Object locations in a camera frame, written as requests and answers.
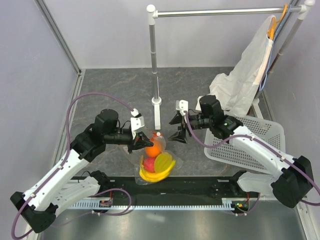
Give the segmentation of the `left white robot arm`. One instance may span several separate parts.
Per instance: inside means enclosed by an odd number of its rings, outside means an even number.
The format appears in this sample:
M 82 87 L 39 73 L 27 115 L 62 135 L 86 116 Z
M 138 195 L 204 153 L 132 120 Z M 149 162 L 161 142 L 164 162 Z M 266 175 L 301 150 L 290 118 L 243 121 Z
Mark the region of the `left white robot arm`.
M 129 128 L 118 126 L 119 114 L 113 109 L 103 109 L 83 132 L 67 147 L 55 166 L 33 187 L 25 192 L 14 192 L 10 201 L 18 216 L 35 233 L 45 231 L 65 209 L 83 198 L 106 196 L 110 191 L 107 176 L 97 171 L 83 182 L 63 189 L 65 184 L 80 170 L 106 150 L 107 145 L 126 145 L 127 151 L 153 146 L 145 135 L 144 117 L 136 109 L 132 111 Z

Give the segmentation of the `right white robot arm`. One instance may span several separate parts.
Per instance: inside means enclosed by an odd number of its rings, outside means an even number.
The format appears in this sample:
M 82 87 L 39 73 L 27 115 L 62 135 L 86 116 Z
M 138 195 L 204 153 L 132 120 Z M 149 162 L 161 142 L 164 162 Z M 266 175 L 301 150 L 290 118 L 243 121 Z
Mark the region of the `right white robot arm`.
M 170 125 L 179 126 L 169 140 L 185 144 L 187 136 L 191 136 L 202 145 L 194 131 L 209 129 L 221 141 L 215 145 L 206 144 L 205 148 L 214 149 L 228 143 L 250 155 L 269 172 L 237 174 L 235 181 L 229 184 L 233 196 L 240 197 L 245 192 L 272 195 L 286 207 L 294 208 L 304 202 L 311 189 L 320 190 L 314 182 L 311 162 L 306 157 L 293 157 L 256 136 L 240 120 L 225 114 L 215 95 L 201 97 L 199 106 L 200 112 L 190 114 L 188 101 L 176 101 L 176 114 Z

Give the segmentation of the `yellow banana bunch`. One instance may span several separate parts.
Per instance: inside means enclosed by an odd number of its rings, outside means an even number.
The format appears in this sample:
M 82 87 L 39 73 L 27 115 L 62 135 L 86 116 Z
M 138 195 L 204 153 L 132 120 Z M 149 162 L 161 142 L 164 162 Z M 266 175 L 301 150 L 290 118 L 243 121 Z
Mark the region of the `yellow banana bunch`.
M 171 166 L 163 171 L 163 172 L 148 172 L 144 169 L 143 167 L 143 160 L 145 159 L 144 156 L 141 156 L 139 159 L 139 175 L 140 177 L 149 183 L 156 183 L 159 181 L 162 181 L 163 179 L 167 178 L 169 176 L 169 174 L 171 173 L 172 169 L 174 168 L 174 166 L 176 165 L 176 161 L 174 160 L 173 156 L 172 156 L 172 164 Z

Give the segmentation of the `red apple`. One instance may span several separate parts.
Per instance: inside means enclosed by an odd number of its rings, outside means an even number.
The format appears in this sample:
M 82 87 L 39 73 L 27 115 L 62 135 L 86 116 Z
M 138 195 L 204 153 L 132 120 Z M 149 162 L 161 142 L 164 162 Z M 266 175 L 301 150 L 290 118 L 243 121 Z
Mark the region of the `red apple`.
M 143 168 L 150 173 L 154 173 L 155 172 L 155 160 L 156 160 L 155 157 L 146 157 L 142 162 Z

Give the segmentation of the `clear orange-zipper zip bag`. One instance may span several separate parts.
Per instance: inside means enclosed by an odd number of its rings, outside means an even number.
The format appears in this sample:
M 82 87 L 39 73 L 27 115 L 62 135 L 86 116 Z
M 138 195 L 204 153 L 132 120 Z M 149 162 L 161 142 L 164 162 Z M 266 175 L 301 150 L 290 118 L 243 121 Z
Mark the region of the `clear orange-zipper zip bag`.
M 146 135 L 153 146 L 134 150 L 132 153 L 128 153 L 126 146 L 121 148 L 133 165 L 135 182 L 140 186 L 158 183 L 183 165 L 183 160 L 166 149 L 167 142 L 161 132 L 149 130 Z

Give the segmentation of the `yellow lemon fruit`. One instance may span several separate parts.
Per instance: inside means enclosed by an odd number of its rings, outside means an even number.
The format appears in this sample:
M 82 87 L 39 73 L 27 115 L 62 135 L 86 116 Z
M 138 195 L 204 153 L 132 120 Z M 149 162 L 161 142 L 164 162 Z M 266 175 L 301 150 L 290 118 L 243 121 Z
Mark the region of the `yellow lemon fruit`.
M 154 172 L 161 173 L 167 170 L 173 163 L 173 157 L 168 152 L 159 154 L 154 163 Z

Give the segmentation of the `orange fruit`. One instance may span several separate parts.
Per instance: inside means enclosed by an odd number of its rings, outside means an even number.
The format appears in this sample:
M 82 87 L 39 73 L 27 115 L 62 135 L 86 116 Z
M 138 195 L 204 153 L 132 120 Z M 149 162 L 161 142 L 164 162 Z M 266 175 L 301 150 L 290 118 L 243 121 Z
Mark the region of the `orange fruit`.
M 144 151 L 150 158 L 156 158 L 159 154 L 162 153 L 161 149 L 156 145 L 145 147 Z

